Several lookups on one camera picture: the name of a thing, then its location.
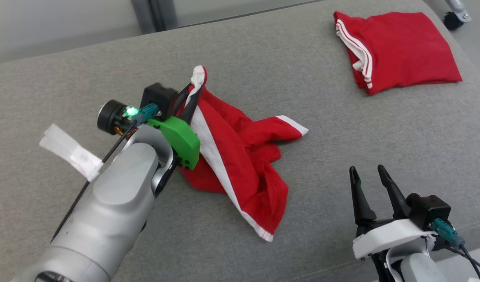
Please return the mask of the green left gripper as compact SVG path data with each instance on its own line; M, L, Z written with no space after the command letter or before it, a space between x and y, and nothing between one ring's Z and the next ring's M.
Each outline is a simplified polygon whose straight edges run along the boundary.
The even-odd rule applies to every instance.
M200 140L190 125L204 86L195 86L189 93L190 86L192 86L191 83L185 86L176 100L176 116L186 102L186 121L171 116L165 121L150 119L148 125L156 126L181 158L181 164L188 170L194 170L199 161Z

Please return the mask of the red Bulls jersey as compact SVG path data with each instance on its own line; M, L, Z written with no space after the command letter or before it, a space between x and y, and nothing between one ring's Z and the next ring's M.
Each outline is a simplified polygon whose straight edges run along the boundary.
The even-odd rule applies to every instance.
M355 83L367 95L462 82L448 42L421 12L360 18L336 11L334 26L346 47Z

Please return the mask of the black caster wheel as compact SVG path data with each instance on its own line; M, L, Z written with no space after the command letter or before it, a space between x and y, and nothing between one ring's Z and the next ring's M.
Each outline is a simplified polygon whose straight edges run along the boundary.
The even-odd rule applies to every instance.
M450 31L455 31L465 23L472 21L471 15L467 12L463 0L444 0L451 11L444 16L443 23Z

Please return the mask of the red basketball shorts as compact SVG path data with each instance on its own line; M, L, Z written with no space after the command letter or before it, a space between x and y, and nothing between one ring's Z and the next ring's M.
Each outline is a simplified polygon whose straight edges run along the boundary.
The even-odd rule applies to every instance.
M228 195L256 234L272 242L289 191L272 166L281 157L276 142L300 139L309 130L285 115L250 119L208 91L207 78L206 68L195 66L188 101L199 96L190 127L200 155L194 170L181 171L193 188Z

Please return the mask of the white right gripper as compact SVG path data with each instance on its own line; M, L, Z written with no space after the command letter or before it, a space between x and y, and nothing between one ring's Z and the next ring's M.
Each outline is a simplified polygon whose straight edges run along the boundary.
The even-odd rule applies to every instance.
M354 239L353 253L356 259L365 258L370 254L405 244L421 236L435 235L433 230L423 231L411 220L407 219L410 214L410 207L406 203L406 198L389 175L385 166L379 164L377 170L392 204L392 217L398 220L372 229ZM357 226L367 226L377 219L376 213L370 208L363 193L361 179L355 166L349 168L349 177L355 224Z

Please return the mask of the grey partition post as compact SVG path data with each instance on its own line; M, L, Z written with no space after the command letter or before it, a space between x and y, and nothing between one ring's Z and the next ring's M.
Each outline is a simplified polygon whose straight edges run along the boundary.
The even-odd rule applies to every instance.
M142 34L179 28L174 0L130 0Z

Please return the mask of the grey partition base rail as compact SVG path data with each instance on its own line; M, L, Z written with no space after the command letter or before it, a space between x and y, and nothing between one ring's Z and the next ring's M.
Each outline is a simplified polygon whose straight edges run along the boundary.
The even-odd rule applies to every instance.
M221 21L321 0L173 0L180 27Z

